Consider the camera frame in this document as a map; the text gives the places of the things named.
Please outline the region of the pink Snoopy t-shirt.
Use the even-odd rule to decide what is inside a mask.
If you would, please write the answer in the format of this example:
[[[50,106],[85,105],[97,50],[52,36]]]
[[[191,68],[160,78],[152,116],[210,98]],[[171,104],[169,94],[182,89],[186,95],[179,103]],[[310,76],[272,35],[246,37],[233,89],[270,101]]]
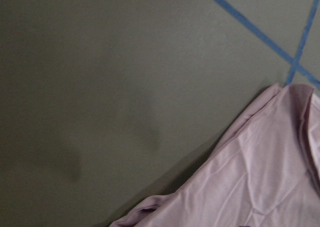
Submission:
[[[320,99],[272,85],[174,193],[147,197],[114,227],[317,227]]]

